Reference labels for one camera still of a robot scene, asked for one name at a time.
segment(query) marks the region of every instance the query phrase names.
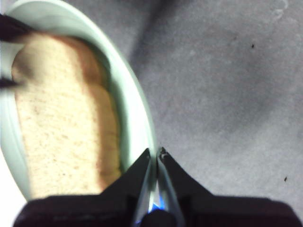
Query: floor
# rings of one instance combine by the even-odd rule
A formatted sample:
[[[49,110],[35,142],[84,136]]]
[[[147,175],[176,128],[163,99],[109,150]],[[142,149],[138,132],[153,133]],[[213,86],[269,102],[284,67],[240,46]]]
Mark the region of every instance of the floor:
[[[159,144],[191,176],[284,201],[303,221],[303,1],[67,2],[128,59]]]

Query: bread slice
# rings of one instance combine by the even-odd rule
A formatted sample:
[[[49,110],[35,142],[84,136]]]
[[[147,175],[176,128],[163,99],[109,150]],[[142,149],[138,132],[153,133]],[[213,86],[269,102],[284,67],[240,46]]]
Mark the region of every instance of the bread slice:
[[[120,176],[115,105],[105,70],[70,37],[31,34],[12,65],[32,198],[96,194]]]

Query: black object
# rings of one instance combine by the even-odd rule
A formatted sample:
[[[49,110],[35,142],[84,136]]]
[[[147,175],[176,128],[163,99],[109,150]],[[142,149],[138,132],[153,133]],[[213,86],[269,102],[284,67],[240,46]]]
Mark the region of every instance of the black object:
[[[286,204],[261,198],[214,196],[162,149],[157,175],[164,210],[146,214],[140,227],[302,227]],[[151,164],[148,149],[100,195],[52,196],[30,201],[14,227],[136,226],[134,215]]]
[[[5,77],[0,78],[0,88],[16,87],[18,85],[20,84],[13,80],[7,79]]]
[[[287,204],[265,198],[214,196],[191,178],[165,149],[158,155],[188,227],[301,227]]]
[[[131,226],[150,162],[147,149],[100,195],[51,196],[30,201],[14,227]]]
[[[142,227],[176,227],[177,221],[173,214],[164,210],[154,210],[142,219]]]
[[[6,15],[0,14],[0,40],[17,42],[18,37],[34,31],[30,26]]]

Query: blue light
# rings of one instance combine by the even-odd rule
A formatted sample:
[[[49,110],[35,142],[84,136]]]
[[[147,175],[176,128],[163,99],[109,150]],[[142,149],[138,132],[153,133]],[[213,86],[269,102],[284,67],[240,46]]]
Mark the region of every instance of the blue light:
[[[153,210],[158,210],[159,209],[159,206],[156,204],[156,203],[154,203],[153,205],[152,205],[152,211]]]
[[[163,198],[160,196],[160,206],[159,209],[164,210],[165,209],[165,204]]]

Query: white plate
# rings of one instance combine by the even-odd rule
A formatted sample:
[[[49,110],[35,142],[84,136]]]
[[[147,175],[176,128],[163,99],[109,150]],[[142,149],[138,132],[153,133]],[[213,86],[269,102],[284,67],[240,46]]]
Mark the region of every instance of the white plate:
[[[12,5],[6,15],[35,29],[80,37],[100,49],[110,65],[110,90],[116,101],[121,123],[122,169],[125,171],[146,148],[155,157],[157,146],[154,128],[139,82],[119,51],[90,19],[60,0],[20,0]],[[1,75],[11,76],[11,65],[20,48],[20,45],[2,43]],[[30,193],[27,167],[13,93],[6,91],[2,94],[0,114],[1,149],[21,191],[14,189],[14,194],[8,196],[24,200],[22,196],[16,195],[22,193],[28,200]]]

